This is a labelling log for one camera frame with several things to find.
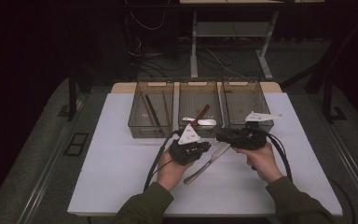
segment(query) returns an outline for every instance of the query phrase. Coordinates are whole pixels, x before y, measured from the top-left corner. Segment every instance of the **silver knife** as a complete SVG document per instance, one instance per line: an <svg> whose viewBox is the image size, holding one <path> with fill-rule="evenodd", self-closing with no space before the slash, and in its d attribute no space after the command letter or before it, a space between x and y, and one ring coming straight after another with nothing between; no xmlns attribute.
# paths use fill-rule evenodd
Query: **silver knife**
<svg viewBox="0 0 358 224"><path fill-rule="evenodd" d="M208 166L211 165L212 162L217 160L217 158L219 158L228 148L229 148L228 143L222 145L219 149L217 149L212 154L211 159L207 163L205 163L205 165L203 165L196 173L186 178L183 182L185 184L190 184L191 182L193 182L193 180L195 180L204 170L206 170L206 168L208 168Z"/></svg>

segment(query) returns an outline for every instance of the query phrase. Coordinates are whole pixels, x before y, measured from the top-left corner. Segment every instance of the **person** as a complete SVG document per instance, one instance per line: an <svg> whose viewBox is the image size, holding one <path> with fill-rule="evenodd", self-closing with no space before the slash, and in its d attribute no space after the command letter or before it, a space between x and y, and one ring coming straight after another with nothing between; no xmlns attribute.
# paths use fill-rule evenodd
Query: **person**
<svg viewBox="0 0 358 224"><path fill-rule="evenodd" d="M333 216L317 200L299 191L287 176L279 170L271 143L258 150L233 148L247 156L247 163L266 181L267 192L275 202L276 218L281 223L335 223ZM186 166L172 161L165 150L158 162L157 182L142 194L130 197L117 212L113 223L161 223L165 210L173 201L170 191L181 181Z"/></svg>

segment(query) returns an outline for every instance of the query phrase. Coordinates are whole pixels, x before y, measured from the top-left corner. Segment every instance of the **person's left hand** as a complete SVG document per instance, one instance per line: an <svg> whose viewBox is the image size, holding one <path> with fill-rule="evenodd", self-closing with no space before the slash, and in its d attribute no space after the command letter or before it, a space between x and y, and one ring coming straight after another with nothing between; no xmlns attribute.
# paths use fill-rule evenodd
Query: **person's left hand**
<svg viewBox="0 0 358 224"><path fill-rule="evenodd" d="M176 185L179 184L179 181L182 179L185 171L193 163L194 162L191 162L184 166L176 161L172 161L172 157L168 152L168 149L165 150L158 161L157 182L167 191L173 190Z"/></svg>

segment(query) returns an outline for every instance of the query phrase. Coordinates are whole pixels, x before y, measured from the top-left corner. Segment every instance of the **forearm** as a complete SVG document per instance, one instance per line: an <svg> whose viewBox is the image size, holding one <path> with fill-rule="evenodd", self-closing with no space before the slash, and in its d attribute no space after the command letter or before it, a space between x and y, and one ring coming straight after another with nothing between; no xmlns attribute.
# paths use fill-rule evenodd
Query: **forearm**
<svg viewBox="0 0 358 224"><path fill-rule="evenodd" d="M129 198L117 212L113 223L161 223L173 196L160 184L152 183L142 194Z"/></svg>
<svg viewBox="0 0 358 224"><path fill-rule="evenodd" d="M275 202L276 216L281 223L335 223L317 200L299 191L287 177L272 182L267 191Z"/></svg>

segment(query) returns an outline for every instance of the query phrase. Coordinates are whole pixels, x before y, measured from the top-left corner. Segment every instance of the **gray floor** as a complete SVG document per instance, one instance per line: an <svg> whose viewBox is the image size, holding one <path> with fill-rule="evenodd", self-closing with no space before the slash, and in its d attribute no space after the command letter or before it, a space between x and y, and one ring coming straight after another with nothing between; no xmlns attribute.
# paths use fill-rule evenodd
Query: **gray floor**
<svg viewBox="0 0 358 224"><path fill-rule="evenodd" d="M231 71L262 79L262 71L255 57L255 49L258 46L259 41L249 39L200 44L199 77L236 76L222 68L206 50L209 49ZM274 76L273 81L285 81L313 65L324 55L328 46L328 41L321 40L271 42L266 58ZM188 49L177 59L150 55L150 62L160 65L160 71L148 67L155 66L154 64L145 63L148 66L142 66L143 70L139 70L139 76L160 77L162 72L167 77L189 77L188 57ZM358 223L358 183L353 181L351 173L347 171L339 156L339 147L342 147L339 143L342 143L358 166L358 113L342 92L334 88L333 106L339 106L347 119L335 121L333 125L326 123L320 112L322 93L305 94L303 87L306 81L306 78L302 79L285 91L289 93L325 174L333 180L332 187L344 209L344 216L337 218L338 223L352 223L353 216ZM66 209L109 91L109 87L101 87L95 88L92 93L81 94L77 104L79 112L71 122L67 121L67 117L62 117L62 109L68 105L67 80L52 94L0 189L0 223L88 222L85 217L68 214ZM85 150L79 157L65 156L63 152L74 133L89 134ZM91 218L92 223L109 223L110 220L110 217ZM254 220L236 219L230 220L229 223L254 223L252 221ZM228 220L209 219L202 222L228 223Z"/></svg>

